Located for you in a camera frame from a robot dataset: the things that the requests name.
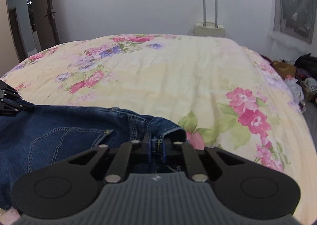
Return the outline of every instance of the black bag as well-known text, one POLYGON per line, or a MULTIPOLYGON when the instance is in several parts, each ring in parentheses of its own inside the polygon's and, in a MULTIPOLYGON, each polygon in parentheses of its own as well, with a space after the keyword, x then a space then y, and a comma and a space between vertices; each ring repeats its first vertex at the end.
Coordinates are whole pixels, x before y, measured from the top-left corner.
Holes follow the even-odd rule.
POLYGON ((311 53, 300 56, 295 61, 295 66, 307 70, 317 80, 317 58, 311 57, 311 53))

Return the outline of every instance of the mattress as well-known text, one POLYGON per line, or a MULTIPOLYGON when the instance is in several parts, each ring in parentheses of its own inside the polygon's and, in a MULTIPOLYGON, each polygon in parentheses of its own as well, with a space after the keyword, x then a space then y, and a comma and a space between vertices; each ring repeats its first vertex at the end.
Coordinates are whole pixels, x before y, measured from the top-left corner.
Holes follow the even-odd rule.
POLYGON ((170 119, 196 149, 214 145, 291 176, 302 194, 294 217, 317 219, 317 156, 305 119, 269 63, 232 40, 136 34, 69 42, 1 79, 35 104, 170 119))

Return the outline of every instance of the ribbed gray surface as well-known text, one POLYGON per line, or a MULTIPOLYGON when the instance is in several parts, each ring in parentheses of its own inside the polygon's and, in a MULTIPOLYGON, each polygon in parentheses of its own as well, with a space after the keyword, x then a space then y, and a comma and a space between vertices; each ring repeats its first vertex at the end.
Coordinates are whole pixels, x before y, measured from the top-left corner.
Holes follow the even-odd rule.
POLYGON ((181 173, 131 174, 126 182, 107 185, 86 210, 59 220, 22 215, 16 225, 299 225, 291 215, 258 221, 224 207, 206 183, 181 173))

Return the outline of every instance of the wooden door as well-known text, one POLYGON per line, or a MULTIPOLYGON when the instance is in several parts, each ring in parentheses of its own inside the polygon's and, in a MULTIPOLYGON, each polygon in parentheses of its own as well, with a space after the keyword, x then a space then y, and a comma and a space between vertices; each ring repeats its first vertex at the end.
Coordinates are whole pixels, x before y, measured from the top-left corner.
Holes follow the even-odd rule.
POLYGON ((20 33, 19 22, 17 19, 15 8, 9 9, 9 20, 10 20, 11 31, 12 31, 15 48, 18 53, 19 61, 21 63, 23 60, 28 58, 28 55, 26 54, 24 44, 22 41, 22 36, 20 33))
POLYGON ((60 44, 52 0, 32 0, 35 29, 41 44, 42 50, 60 44))

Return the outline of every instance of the jeans pocket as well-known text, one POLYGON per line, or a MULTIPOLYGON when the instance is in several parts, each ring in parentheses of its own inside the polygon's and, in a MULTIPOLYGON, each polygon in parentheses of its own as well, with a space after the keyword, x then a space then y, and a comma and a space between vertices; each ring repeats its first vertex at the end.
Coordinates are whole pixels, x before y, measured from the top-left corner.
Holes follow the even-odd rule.
POLYGON ((32 141, 28 171, 38 170, 95 147, 111 132, 112 130, 79 127, 55 128, 32 141))

